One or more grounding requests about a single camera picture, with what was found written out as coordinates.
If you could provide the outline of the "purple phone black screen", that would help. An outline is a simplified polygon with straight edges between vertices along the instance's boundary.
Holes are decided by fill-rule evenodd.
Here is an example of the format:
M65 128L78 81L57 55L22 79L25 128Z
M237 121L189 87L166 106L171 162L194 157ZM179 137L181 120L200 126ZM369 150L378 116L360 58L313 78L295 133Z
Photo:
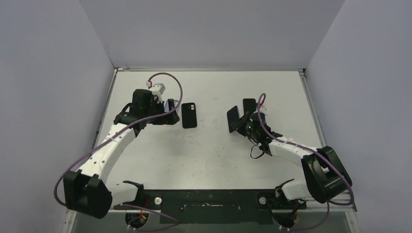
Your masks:
M257 109L256 99L253 98L244 98L242 100L242 105L244 114L252 114Z

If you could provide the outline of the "black phone case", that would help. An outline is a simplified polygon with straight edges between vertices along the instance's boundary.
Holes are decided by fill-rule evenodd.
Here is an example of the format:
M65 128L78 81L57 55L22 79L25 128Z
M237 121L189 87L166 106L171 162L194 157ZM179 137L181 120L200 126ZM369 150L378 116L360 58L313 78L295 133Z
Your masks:
M184 129L197 127L196 104L194 102L183 103L181 105L181 115Z

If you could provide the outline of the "lilac silicone phone case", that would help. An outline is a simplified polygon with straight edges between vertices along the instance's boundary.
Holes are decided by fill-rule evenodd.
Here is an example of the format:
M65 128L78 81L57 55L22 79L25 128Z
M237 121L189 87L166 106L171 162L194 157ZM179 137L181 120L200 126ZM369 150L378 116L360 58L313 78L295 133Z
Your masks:
M165 101L164 112L169 112L173 108L173 104L174 102L172 99L168 99L167 101Z

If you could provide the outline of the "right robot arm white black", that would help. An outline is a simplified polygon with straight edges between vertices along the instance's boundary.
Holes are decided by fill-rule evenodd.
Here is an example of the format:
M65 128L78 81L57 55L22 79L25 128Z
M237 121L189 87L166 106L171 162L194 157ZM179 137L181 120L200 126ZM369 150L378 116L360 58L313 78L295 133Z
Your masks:
M280 208L304 198L331 202L342 192L351 191L351 178L332 147L304 146L271 131L263 112L240 116L237 107L233 107L226 115L229 132L246 137L262 155L276 156L302 168L304 179L292 178L275 188L275 203Z

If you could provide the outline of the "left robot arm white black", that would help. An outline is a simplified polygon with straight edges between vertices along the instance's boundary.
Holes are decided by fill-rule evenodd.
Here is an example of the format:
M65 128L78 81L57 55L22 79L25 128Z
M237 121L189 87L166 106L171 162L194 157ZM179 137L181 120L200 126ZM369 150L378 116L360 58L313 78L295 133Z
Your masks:
M127 146L148 124L176 124L180 120L179 105L179 100L163 100L162 91L135 90L132 101L116 115L104 141L76 171L64 174L66 207L98 219L124 203L133 209L141 208L145 203L144 194L139 192L142 184L123 181L108 185L108 176Z

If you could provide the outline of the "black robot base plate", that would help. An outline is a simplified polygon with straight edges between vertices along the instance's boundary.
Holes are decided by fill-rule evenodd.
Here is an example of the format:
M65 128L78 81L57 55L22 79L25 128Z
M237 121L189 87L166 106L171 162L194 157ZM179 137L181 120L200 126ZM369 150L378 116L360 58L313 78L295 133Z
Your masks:
M272 225L275 220L292 222L306 209L303 199L288 200L279 187L272 189L152 189L140 185L134 200L114 206L159 210L160 223Z

